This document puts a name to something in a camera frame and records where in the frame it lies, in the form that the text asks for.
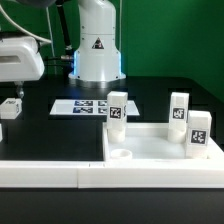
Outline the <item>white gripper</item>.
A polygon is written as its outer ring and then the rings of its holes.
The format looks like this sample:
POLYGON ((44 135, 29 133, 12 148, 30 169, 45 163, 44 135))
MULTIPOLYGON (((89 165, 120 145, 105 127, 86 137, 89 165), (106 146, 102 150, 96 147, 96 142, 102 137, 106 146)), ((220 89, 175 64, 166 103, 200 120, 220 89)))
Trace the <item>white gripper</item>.
POLYGON ((0 82, 14 82, 16 94, 23 98, 23 81, 39 80, 44 63, 36 40, 29 36, 0 40, 0 82))

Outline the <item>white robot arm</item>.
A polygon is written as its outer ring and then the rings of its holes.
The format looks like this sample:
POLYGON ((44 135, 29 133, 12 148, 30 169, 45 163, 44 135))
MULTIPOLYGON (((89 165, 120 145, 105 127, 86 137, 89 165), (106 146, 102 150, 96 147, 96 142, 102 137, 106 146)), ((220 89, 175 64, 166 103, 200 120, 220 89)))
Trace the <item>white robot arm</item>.
MULTIPOLYGON (((70 80, 94 88, 106 88, 126 78, 121 71, 121 53, 115 44, 116 10, 109 0, 77 0, 80 45, 66 46, 71 62, 70 80)), ((17 33, 0 32, 0 82, 13 82, 23 96, 23 83, 36 81, 44 73, 39 47, 49 39, 20 27, 17 33)))

